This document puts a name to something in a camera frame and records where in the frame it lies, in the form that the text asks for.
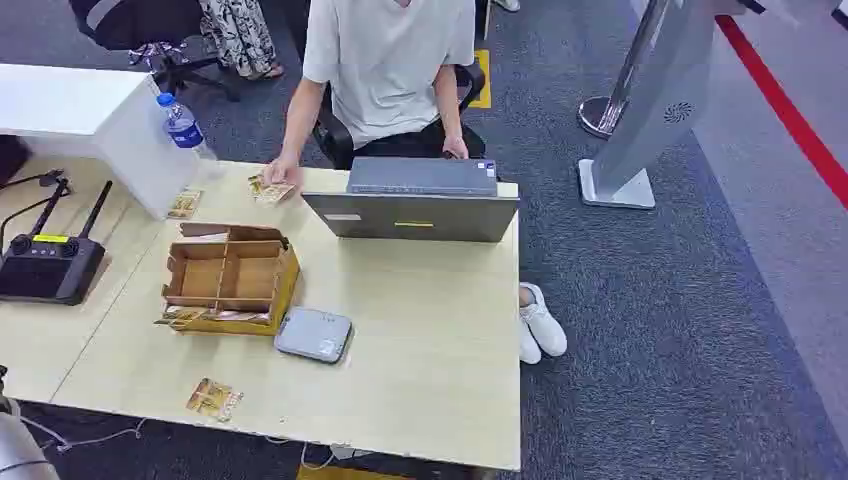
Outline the person's right hand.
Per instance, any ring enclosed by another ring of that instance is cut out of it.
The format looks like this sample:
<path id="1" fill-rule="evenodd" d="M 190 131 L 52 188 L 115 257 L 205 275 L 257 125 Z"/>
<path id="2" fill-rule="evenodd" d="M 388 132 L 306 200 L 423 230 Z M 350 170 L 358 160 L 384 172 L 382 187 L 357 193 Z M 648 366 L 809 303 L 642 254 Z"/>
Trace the person's right hand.
<path id="1" fill-rule="evenodd" d="M 265 186 L 292 185 L 298 186 L 302 182 L 302 169 L 299 158 L 279 156 L 271 161 L 263 170 L 262 182 Z"/>

